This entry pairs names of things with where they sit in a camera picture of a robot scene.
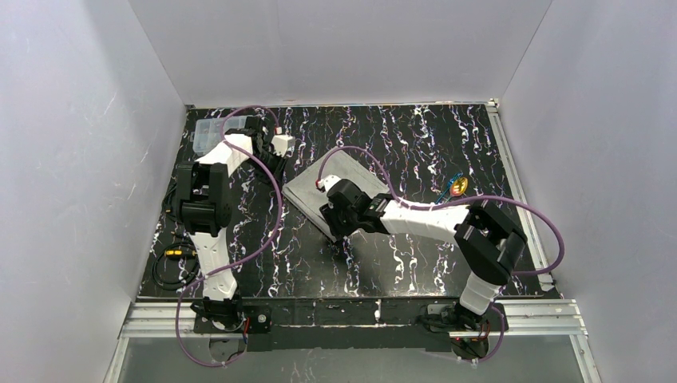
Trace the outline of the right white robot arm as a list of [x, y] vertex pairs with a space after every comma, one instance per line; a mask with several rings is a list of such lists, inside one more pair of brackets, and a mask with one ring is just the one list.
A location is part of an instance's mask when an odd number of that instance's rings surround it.
[[327, 198], [319, 209], [337, 238], [362, 230], [384, 235], [418, 235], [453, 243], [470, 268], [457, 312], [485, 314], [510, 280], [527, 238], [521, 228], [488, 200], [452, 207], [407, 207], [393, 196], [369, 196], [357, 184], [328, 176], [316, 187]]

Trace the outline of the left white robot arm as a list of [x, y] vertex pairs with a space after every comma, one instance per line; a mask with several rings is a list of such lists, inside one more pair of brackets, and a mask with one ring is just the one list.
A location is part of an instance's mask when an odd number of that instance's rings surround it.
[[256, 116], [202, 119], [196, 122], [192, 149], [198, 156], [176, 170], [174, 211], [189, 234], [204, 276], [201, 301], [192, 305], [200, 316], [234, 326], [243, 320], [237, 281], [227, 266], [228, 226], [232, 218], [230, 181], [246, 161], [260, 162], [266, 180], [283, 180], [295, 139], [280, 127], [265, 127]]

